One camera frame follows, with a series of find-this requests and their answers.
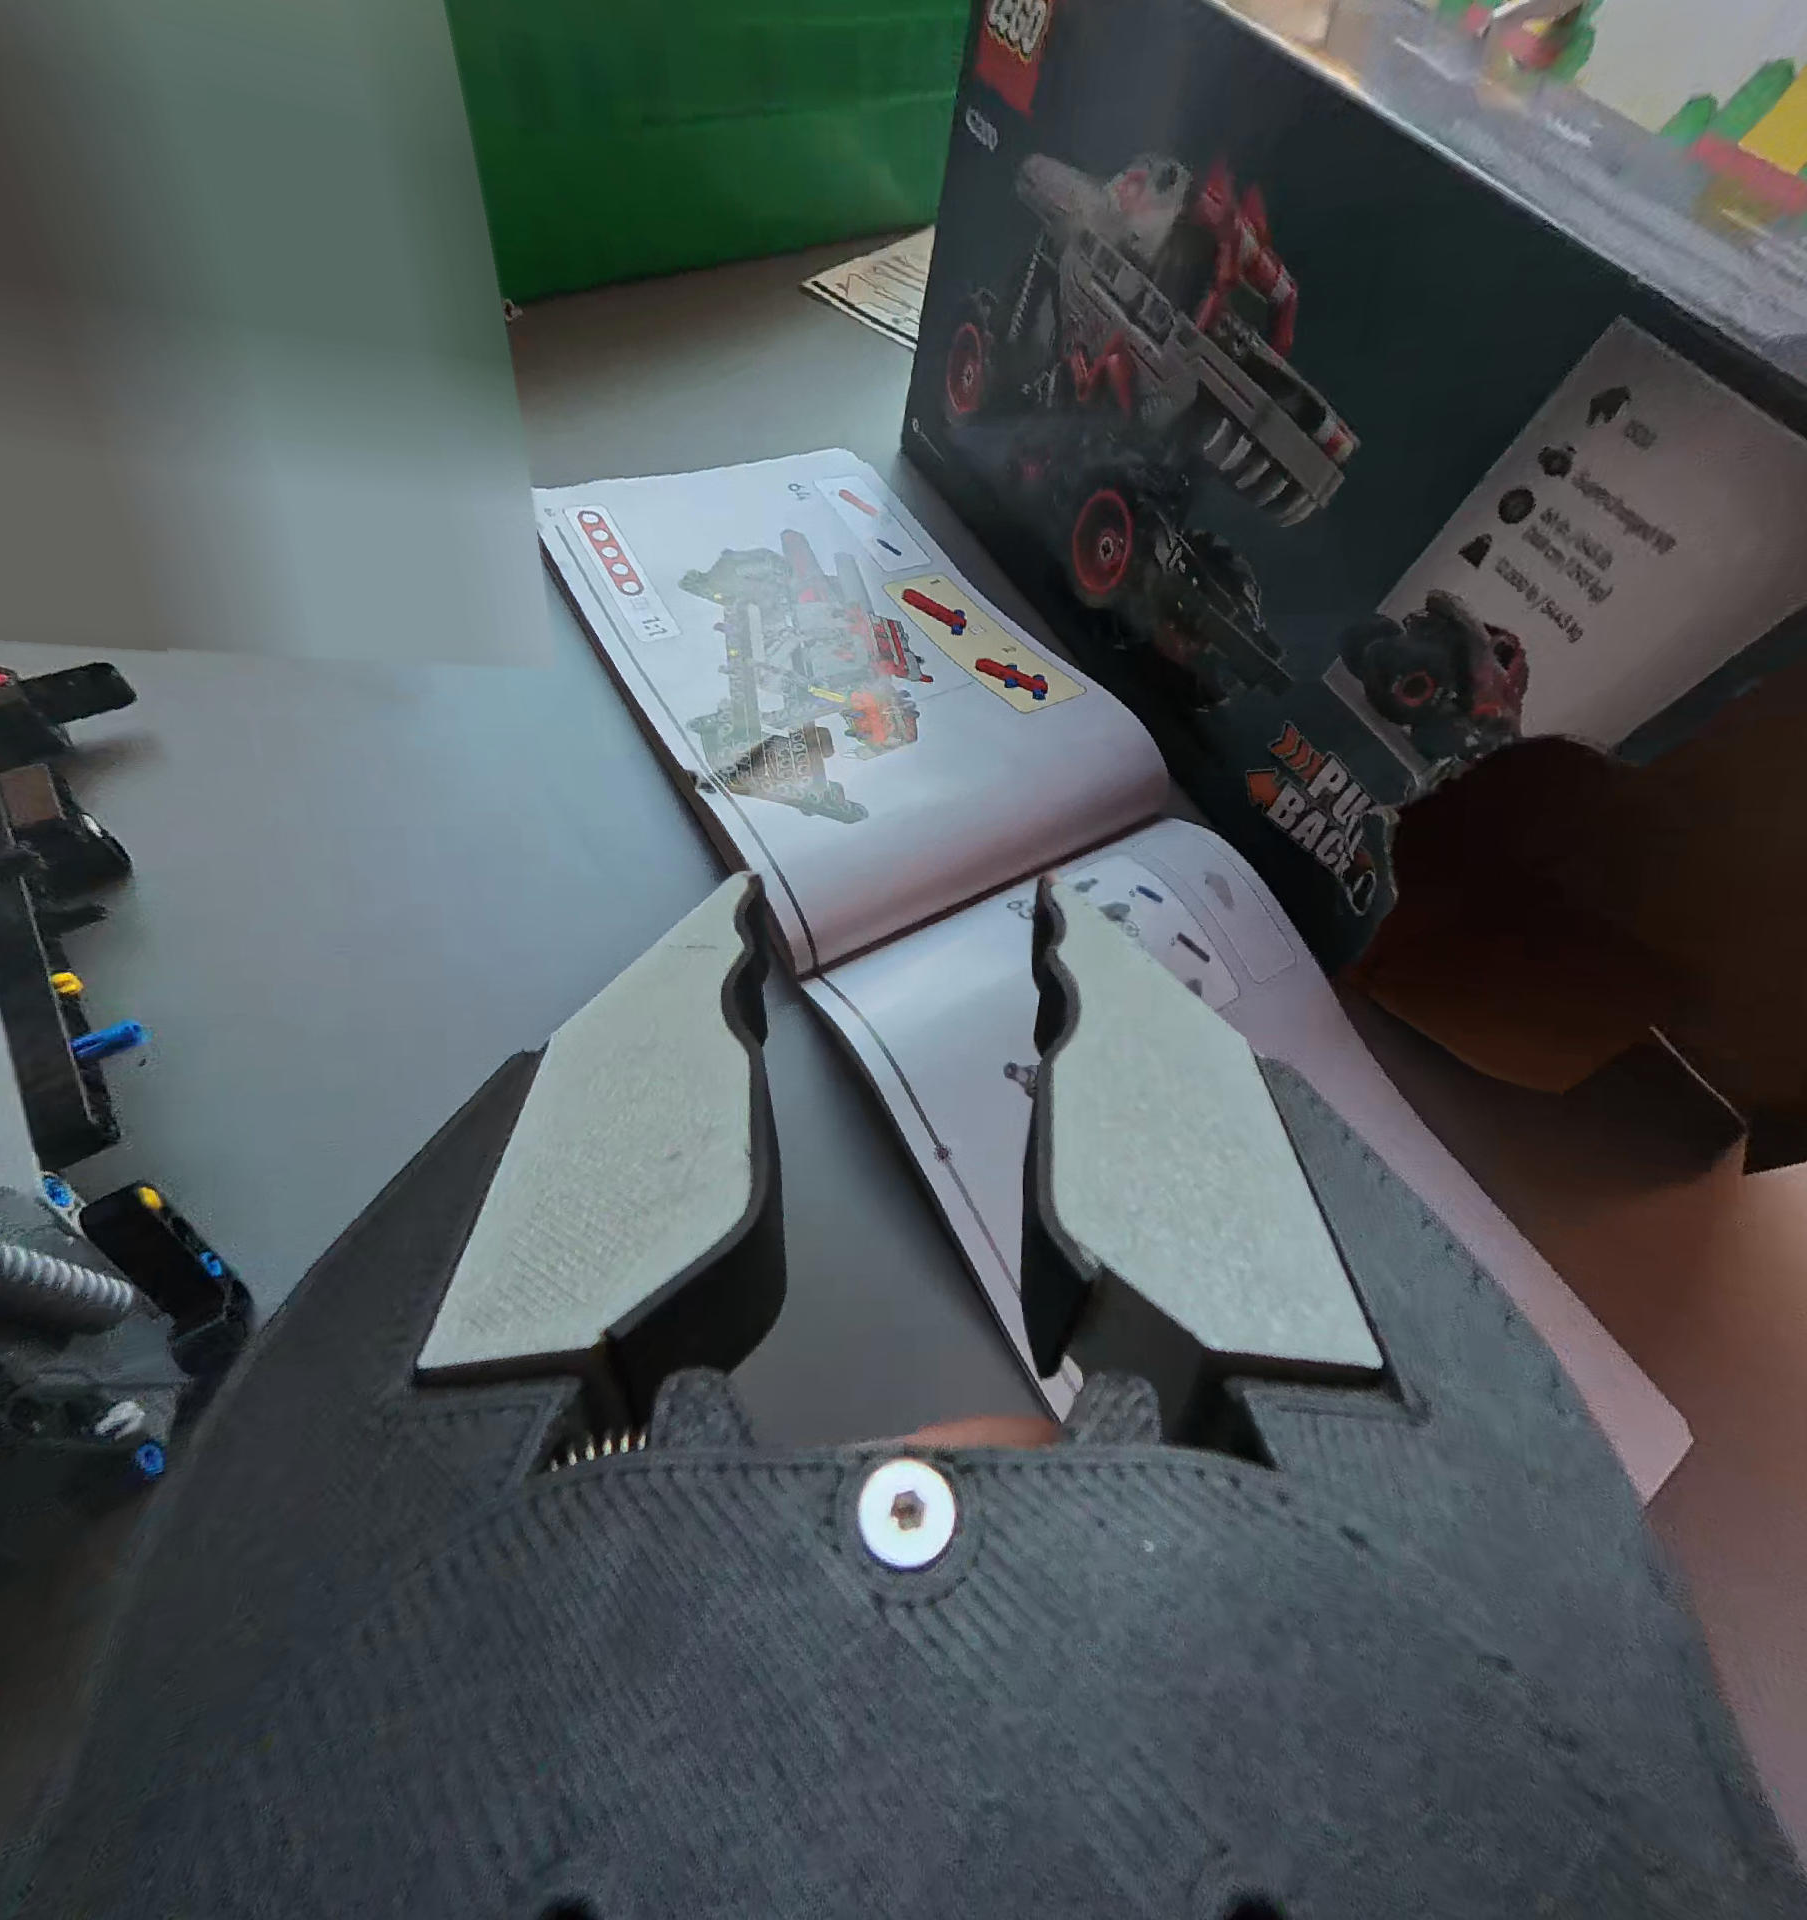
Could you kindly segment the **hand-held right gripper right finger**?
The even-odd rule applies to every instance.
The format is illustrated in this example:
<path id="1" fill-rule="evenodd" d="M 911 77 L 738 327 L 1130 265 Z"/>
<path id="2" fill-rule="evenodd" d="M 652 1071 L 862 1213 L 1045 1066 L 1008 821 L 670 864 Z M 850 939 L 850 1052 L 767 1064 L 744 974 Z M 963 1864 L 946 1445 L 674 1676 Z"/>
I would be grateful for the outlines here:
<path id="1" fill-rule="evenodd" d="M 1031 910 L 1037 1064 L 1020 1312 L 1041 1380 L 1124 1377 L 1218 1443 L 1247 1384 L 1389 1384 L 1251 1044 L 1058 877 Z"/>

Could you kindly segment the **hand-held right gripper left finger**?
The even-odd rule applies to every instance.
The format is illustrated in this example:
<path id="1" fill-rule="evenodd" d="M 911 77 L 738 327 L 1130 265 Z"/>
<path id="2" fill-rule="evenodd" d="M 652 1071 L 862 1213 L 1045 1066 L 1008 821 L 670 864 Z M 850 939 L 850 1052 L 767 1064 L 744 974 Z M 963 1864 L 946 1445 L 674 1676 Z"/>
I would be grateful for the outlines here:
<path id="1" fill-rule="evenodd" d="M 786 1301 L 771 932 L 724 879 L 553 1031 L 415 1363 L 427 1384 L 730 1375 Z"/>

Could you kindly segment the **green plastic tray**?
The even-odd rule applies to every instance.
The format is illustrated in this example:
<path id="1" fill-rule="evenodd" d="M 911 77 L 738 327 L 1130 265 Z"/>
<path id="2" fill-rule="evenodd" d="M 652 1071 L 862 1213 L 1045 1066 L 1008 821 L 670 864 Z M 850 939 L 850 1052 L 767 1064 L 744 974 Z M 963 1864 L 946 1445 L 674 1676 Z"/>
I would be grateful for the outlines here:
<path id="1" fill-rule="evenodd" d="M 963 3 L 450 3 L 514 304 L 922 228 Z"/>

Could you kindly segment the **open lego instruction booklet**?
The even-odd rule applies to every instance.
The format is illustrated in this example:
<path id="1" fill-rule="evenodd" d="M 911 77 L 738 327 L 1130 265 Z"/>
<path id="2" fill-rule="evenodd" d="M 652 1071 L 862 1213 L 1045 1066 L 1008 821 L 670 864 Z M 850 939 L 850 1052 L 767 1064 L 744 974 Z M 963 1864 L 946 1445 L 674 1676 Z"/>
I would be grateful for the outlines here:
<path id="1" fill-rule="evenodd" d="M 1525 1312 L 1635 1495 L 1667 1485 L 1682 1415 L 1420 1122 L 1251 867 L 1169 817 L 1142 724 L 1000 617 L 870 467 L 823 450 L 532 500 L 627 708 L 763 883 L 800 992 L 1053 1414 L 1082 1377 L 1039 1379 L 1018 1299 L 1047 873 L 1305 1079 Z"/>

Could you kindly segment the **partly built lego truck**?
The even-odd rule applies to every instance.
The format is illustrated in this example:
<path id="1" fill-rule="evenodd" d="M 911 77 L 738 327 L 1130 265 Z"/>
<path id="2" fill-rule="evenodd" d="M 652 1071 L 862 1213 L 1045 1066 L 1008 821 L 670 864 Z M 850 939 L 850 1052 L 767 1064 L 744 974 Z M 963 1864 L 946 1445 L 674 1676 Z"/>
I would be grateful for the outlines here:
<path id="1" fill-rule="evenodd" d="M 83 1198 L 69 1182 L 122 1140 L 104 1070 L 147 1029 L 93 1021 L 67 959 L 132 862 L 64 761 L 75 726 L 135 700 L 102 661 L 0 667 L 0 1491 L 27 1505 L 155 1485 L 256 1318 L 165 1192 Z"/>

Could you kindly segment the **dark lego set box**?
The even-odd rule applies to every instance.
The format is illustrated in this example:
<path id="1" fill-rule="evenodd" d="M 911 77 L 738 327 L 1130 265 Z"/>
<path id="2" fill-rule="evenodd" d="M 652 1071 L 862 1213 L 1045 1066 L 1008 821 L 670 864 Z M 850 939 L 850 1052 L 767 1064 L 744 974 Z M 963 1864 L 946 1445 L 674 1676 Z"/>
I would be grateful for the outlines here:
<path id="1" fill-rule="evenodd" d="M 1807 238 L 1548 205 L 1327 5 L 973 5 L 905 454 L 1328 974 L 1807 1163 Z"/>

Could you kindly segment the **clear plastic sticker bag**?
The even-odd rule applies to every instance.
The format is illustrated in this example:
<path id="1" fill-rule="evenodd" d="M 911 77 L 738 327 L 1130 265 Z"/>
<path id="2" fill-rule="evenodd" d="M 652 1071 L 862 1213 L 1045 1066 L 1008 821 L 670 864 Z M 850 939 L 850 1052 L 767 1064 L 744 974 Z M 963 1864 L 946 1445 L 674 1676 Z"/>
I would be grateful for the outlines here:
<path id="1" fill-rule="evenodd" d="M 915 352 L 934 240 L 934 228 L 903 234 L 872 253 L 858 253 L 819 269 L 800 282 L 800 290 L 831 312 Z"/>

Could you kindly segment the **colourful toy bricks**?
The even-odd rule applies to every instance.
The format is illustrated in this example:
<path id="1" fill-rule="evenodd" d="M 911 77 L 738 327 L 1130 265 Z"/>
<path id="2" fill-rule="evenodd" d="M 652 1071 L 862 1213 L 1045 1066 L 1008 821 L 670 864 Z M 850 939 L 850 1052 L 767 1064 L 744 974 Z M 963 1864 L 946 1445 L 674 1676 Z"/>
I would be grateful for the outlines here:
<path id="1" fill-rule="evenodd" d="M 1525 197 L 1807 238 L 1807 3 L 1327 5 L 1319 57 Z"/>

